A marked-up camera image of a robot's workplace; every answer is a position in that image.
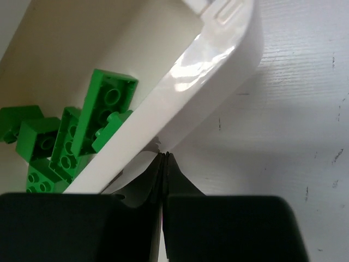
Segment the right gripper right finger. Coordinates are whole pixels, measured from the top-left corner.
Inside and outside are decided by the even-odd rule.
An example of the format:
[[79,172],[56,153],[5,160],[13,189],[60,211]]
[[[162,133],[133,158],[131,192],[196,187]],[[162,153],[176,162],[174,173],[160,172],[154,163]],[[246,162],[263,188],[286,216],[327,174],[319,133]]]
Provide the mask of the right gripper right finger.
[[308,261],[290,205],[278,196],[203,194],[173,154],[164,162],[169,261]]

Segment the long green lego brick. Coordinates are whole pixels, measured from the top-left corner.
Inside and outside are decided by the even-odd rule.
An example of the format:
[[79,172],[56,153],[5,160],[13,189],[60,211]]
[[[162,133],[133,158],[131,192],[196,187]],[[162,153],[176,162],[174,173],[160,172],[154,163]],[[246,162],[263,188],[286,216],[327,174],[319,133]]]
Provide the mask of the long green lego brick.
[[97,138],[96,132],[106,127],[112,113],[127,112],[138,82],[130,75],[93,70],[71,146],[75,156],[95,153],[92,143]]

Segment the white drawer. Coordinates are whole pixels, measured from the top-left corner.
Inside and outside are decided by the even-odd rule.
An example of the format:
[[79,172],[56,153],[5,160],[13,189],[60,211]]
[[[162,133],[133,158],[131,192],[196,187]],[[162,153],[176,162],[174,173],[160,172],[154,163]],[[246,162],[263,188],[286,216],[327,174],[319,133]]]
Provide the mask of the white drawer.
[[93,70],[131,75],[133,114],[69,193],[100,193],[144,150],[183,141],[256,70],[259,1],[31,1],[1,60],[1,107],[60,117],[83,105]]

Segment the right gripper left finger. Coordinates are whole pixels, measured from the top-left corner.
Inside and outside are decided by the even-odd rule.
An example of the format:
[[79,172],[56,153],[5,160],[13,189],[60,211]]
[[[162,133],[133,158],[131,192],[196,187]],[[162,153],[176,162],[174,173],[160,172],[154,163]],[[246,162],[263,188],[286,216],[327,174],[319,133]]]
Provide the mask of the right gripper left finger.
[[1,261],[157,261],[164,158],[112,194],[1,195]]

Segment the green lego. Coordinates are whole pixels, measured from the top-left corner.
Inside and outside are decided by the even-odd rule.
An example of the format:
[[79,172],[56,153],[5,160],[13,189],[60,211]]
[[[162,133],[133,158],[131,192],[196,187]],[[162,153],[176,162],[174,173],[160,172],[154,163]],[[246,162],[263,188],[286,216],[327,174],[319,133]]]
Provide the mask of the green lego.
[[77,157],[71,149],[80,114],[81,110],[78,108],[64,108],[49,162],[49,168],[68,184],[76,179],[89,161],[89,156]]

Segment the green square lego brick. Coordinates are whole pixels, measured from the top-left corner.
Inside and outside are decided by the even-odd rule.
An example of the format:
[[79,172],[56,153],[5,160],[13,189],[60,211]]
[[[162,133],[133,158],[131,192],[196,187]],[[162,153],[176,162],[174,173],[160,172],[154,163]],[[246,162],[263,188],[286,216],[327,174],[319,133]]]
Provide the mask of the green square lego brick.
[[107,118],[107,125],[96,131],[96,139],[92,143],[92,148],[98,153],[112,138],[114,133],[122,126],[122,124],[133,113],[132,110],[128,110],[124,113],[113,112]]

